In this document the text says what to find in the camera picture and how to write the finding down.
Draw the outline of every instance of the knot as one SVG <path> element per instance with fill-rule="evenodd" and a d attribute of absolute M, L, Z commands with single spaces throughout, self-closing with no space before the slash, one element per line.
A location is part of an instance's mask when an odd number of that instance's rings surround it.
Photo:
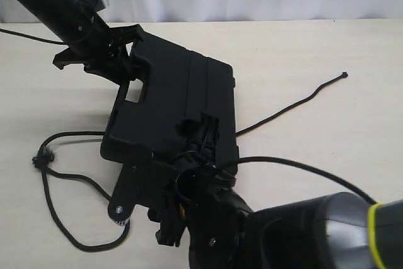
<path fill-rule="evenodd" d="M 55 154 L 49 147 L 40 149 L 38 154 L 32 158 L 32 164 L 39 170 L 46 168 L 53 161 L 55 161 Z"/>

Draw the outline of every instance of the white tabletop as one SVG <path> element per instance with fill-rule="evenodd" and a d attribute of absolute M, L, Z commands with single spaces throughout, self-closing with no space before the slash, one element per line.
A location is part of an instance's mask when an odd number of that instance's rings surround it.
<path fill-rule="evenodd" d="M 1 25 L 55 38 L 43 25 Z M 403 197 L 403 20 L 153 23 L 145 30 L 232 65 L 237 128 L 305 98 L 343 71 L 349 78 L 239 139 L 241 156 L 285 157 L 332 172 L 381 202 Z M 137 207 L 128 239 L 88 254 L 53 223 L 40 173 L 40 143 L 61 131 L 104 130 L 117 87 L 52 65 L 64 47 L 0 33 L 0 267 L 187 268 L 182 247 L 158 246 L 158 225 Z M 99 155 L 99 141 L 52 144 L 57 171 L 83 173 L 111 192 L 120 165 Z M 319 176 L 276 164 L 240 166 L 236 190 L 254 210 L 343 191 Z M 106 202 L 86 184 L 50 178 L 55 208 L 85 244 L 115 239 Z"/>

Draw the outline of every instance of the metal screw head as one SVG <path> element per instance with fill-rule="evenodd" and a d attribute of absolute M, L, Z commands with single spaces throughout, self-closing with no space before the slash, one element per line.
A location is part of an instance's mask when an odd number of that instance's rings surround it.
<path fill-rule="evenodd" d="M 214 246 L 214 244 L 217 242 L 217 240 L 215 239 L 215 238 L 212 238 L 209 242 L 208 242 L 208 245 L 210 246 L 210 247 L 212 247 L 212 246 Z"/>
<path fill-rule="evenodd" d="M 121 214 L 121 213 L 123 212 L 123 207 L 122 207 L 122 206 L 116 207 L 115 212 L 116 212 L 117 214 Z"/>

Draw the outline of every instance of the screw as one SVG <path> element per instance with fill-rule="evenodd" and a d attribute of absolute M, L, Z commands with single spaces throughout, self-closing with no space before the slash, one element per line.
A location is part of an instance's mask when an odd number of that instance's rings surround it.
<path fill-rule="evenodd" d="M 123 212 L 123 207 L 122 206 L 118 206 L 118 207 L 116 207 L 116 213 L 117 214 L 121 214 L 122 212 Z"/>
<path fill-rule="evenodd" d="M 212 246 L 214 246 L 214 244 L 217 242 L 217 240 L 215 239 L 215 238 L 212 238 L 211 240 L 210 240 L 210 242 L 208 242 L 208 245 L 210 246 L 210 247 L 212 247 Z"/>

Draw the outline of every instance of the yellow ring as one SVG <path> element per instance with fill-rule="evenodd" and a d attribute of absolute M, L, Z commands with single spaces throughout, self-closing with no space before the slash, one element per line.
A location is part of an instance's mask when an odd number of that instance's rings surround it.
<path fill-rule="evenodd" d="M 375 204 L 372 205 L 368 211 L 368 239 L 370 242 L 370 251 L 371 254 L 373 256 L 373 260 L 375 261 L 375 264 L 377 266 L 377 268 L 379 269 L 387 269 L 386 266 L 384 265 L 381 257 L 380 257 L 380 253 L 378 251 L 377 248 L 377 240 L 375 237 L 375 212 L 377 211 L 377 209 L 382 206 L 382 204 Z"/>

